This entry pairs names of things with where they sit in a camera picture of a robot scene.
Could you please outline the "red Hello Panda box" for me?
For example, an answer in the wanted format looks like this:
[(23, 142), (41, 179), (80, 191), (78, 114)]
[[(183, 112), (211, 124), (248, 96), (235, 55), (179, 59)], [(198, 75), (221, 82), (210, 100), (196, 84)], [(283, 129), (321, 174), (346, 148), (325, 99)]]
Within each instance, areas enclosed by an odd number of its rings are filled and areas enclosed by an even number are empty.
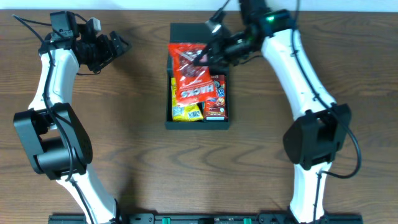
[(225, 75), (211, 76), (216, 97), (206, 100), (203, 105), (204, 119), (207, 121), (223, 121), (228, 119), (226, 107), (226, 77)]

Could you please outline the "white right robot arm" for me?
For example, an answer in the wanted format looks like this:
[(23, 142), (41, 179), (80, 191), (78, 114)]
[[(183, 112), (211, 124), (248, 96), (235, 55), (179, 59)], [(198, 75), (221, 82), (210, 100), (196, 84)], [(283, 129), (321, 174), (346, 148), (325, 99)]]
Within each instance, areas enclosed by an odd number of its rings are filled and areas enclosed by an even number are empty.
[(357, 215), (327, 214), (323, 208), (326, 178), (346, 138), (351, 110), (339, 105), (325, 89), (310, 63), (297, 27), (298, 15), (273, 11), (264, 1), (241, 1), (245, 30), (230, 34), (223, 27), (224, 10), (207, 20), (213, 39), (195, 65), (237, 64), (260, 52), (274, 69), (289, 101), (293, 123), (283, 137), (294, 166), (294, 192), (287, 223), (361, 223)]

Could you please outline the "red Hacks candy bag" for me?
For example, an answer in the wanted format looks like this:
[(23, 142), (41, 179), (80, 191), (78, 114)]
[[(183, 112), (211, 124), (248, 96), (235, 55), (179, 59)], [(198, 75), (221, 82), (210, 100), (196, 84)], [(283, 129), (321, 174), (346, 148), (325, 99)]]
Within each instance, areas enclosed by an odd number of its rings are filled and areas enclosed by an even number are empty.
[(176, 81), (176, 102), (179, 106), (194, 105), (216, 97), (215, 84), (207, 66), (196, 66), (194, 60), (204, 44), (171, 43), (173, 76)]

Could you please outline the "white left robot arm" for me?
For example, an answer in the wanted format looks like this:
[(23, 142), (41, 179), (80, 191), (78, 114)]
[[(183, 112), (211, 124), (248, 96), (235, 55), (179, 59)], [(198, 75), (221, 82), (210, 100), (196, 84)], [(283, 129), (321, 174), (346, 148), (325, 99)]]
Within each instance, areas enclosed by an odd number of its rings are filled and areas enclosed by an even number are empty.
[(72, 108), (80, 66), (99, 73), (130, 47), (115, 31), (104, 35), (96, 28), (55, 30), (39, 49), (42, 71), (34, 99), (26, 111), (14, 115), (14, 127), (34, 172), (71, 194), (84, 212), (82, 223), (130, 222), (96, 175), (90, 137)]

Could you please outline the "yellow snack packet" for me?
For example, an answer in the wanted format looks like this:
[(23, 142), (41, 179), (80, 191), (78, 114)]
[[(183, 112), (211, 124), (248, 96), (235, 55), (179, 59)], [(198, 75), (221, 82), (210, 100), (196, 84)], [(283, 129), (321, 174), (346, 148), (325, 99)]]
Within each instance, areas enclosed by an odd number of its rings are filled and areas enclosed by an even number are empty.
[(170, 90), (172, 95), (172, 120), (178, 122), (194, 122), (203, 119), (202, 112), (198, 105), (179, 106), (176, 100), (176, 80), (170, 79)]

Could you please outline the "black storage box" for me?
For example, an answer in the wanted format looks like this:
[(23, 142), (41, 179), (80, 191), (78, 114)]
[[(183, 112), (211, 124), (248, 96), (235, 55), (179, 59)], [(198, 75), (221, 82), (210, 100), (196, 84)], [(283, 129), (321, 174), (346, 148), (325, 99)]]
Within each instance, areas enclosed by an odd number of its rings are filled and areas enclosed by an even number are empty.
[[(170, 43), (188, 42), (207, 44), (212, 39), (209, 28), (204, 23), (171, 23)], [(172, 60), (167, 59), (167, 103), (165, 128), (168, 130), (228, 130), (230, 126), (229, 113), (229, 83), (226, 82), (226, 109), (228, 119), (215, 121), (179, 122), (172, 121), (172, 93), (170, 79), (173, 77)]]

